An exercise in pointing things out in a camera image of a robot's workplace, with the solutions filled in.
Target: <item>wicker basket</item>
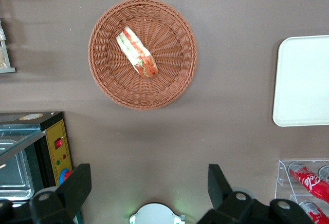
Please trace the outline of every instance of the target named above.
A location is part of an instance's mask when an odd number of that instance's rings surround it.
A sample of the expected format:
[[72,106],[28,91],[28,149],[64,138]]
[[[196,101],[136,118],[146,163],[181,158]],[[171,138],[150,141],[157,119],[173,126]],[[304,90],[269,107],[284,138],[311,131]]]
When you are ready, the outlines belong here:
[[[143,79],[116,41],[129,26],[150,51],[159,73]],[[156,0],[121,2],[97,21],[89,41],[93,77],[116,103],[133,109],[156,109],[176,100],[191,83],[197,63],[194,34],[169,5]]]

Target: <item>can rack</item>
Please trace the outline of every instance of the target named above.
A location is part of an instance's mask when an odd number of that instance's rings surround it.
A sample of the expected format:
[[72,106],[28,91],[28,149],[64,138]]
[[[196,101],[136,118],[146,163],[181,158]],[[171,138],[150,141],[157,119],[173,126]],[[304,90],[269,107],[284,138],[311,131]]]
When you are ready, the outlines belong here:
[[308,200],[314,202],[327,216],[329,216],[329,204],[309,193],[288,172],[289,165],[295,161],[302,162],[307,168],[316,174],[321,167],[329,165],[329,160],[279,160],[275,198],[289,199],[297,204]]

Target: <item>metal baking tray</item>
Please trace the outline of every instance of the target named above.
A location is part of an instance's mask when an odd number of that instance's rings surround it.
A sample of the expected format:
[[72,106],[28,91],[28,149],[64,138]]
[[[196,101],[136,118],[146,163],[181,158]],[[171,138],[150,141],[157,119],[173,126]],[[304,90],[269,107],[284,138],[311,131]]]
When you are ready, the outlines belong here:
[[[1,143],[12,143],[14,140],[0,140]],[[22,201],[34,194],[31,172],[25,151],[21,151],[5,164],[0,165],[0,200]]]

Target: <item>sandwich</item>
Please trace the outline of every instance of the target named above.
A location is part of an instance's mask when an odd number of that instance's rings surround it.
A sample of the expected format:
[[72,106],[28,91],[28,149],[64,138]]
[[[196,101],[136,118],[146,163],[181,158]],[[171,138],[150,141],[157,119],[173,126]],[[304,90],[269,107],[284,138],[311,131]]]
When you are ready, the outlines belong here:
[[152,78],[158,74],[154,58],[128,26],[117,36],[117,42],[142,78]]

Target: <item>coca-cola can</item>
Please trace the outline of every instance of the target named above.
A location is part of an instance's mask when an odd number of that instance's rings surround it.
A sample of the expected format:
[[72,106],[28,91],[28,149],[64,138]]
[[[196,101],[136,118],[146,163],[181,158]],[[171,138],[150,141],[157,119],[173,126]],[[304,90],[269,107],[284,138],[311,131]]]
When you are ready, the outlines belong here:
[[329,166],[323,166],[320,168],[318,175],[324,181],[329,182]]
[[290,172],[290,169],[293,170],[294,172],[297,171],[300,168],[303,168],[305,165],[301,163],[300,161],[295,161],[291,163],[288,167],[288,172]]
[[303,201],[299,204],[303,211],[316,224],[328,224],[329,218],[322,212],[322,210],[311,201]]

